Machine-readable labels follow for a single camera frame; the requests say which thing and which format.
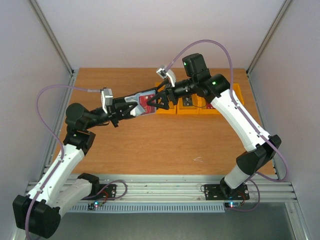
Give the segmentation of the red VIP card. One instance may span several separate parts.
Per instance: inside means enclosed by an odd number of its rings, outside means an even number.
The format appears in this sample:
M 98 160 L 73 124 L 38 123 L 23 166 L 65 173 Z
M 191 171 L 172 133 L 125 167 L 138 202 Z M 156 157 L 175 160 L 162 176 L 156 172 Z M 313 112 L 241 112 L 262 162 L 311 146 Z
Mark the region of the red VIP card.
M 142 107 L 143 112 L 141 115 L 150 115 L 156 113 L 156 107 L 148 105 L 148 101 L 155 96 L 155 93 L 139 93 L 137 100 L 139 106 Z

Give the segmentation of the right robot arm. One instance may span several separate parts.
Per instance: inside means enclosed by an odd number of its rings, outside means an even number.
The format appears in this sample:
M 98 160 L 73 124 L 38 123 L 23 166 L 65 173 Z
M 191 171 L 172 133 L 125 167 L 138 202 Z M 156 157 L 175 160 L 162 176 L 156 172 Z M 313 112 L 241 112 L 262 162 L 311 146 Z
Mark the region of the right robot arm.
M 164 66 L 158 68 L 156 72 L 163 79 L 161 85 L 164 90 L 158 91 L 147 104 L 168 110 L 169 103 L 177 105 L 180 98 L 196 94 L 226 119 L 245 149 L 236 158 L 235 167 L 220 180 L 221 194 L 227 199 L 232 198 L 238 193 L 240 185 L 274 157 L 282 141 L 278 135 L 270 135 L 255 121 L 222 74 L 211 76 L 202 54 L 188 55 L 182 61 L 188 78 L 176 81 L 170 69 Z

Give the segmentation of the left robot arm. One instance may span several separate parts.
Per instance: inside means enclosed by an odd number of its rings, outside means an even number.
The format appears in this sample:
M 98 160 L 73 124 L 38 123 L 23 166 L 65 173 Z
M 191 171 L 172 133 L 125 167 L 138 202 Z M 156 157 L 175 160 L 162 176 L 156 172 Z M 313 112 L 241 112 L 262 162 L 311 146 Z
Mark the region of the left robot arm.
M 50 238 L 64 214 L 81 200 L 96 200 L 94 206 L 98 207 L 116 199 L 114 193 L 107 192 L 108 185 L 102 185 L 99 177 L 89 173 L 80 174 L 70 187 L 61 189 L 93 145 L 96 135 L 89 129 L 106 122 L 117 127 L 120 120 L 132 118 L 132 110 L 137 105 L 135 101 L 119 98 L 105 108 L 91 111 L 80 103 L 67 107 L 67 134 L 54 163 L 36 186 L 25 196 L 18 195 L 12 203 L 16 225 L 25 231 L 28 240 L 32 235 Z

